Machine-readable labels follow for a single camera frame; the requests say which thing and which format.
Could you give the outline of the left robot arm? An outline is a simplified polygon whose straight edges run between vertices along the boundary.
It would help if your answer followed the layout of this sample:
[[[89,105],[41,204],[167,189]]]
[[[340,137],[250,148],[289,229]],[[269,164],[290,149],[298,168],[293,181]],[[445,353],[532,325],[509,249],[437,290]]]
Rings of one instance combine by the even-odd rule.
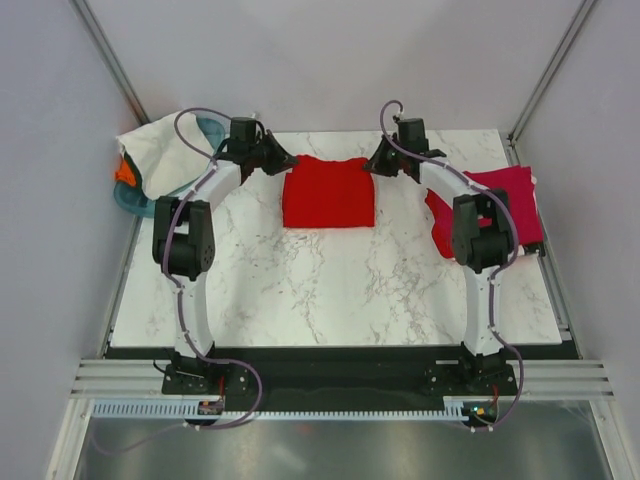
[[[229,360],[216,359],[207,315],[206,283],[216,253],[213,211],[256,169],[269,176],[297,159],[259,121],[241,118],[214,152],[204,173],[179,194],[156,201],[152,257],[173,294],[176,329],[165,395],[220,395]]]

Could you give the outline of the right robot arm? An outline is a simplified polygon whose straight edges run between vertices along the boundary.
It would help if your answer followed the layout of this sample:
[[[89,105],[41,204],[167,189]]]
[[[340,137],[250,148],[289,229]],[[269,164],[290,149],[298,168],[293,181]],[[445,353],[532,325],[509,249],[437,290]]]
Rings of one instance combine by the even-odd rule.
[[[466,328],[452,381],[473,394],[517,391],[507,363],[512,349],[499,333],[499,291],[503,271],[518,254],[517,228],[503,190],[490,189],[444,160],[440,150],[414,153],[382,136],[364,170],[395,177],[404,172],[447,201],[453,213],[451,245],[466,283]]]

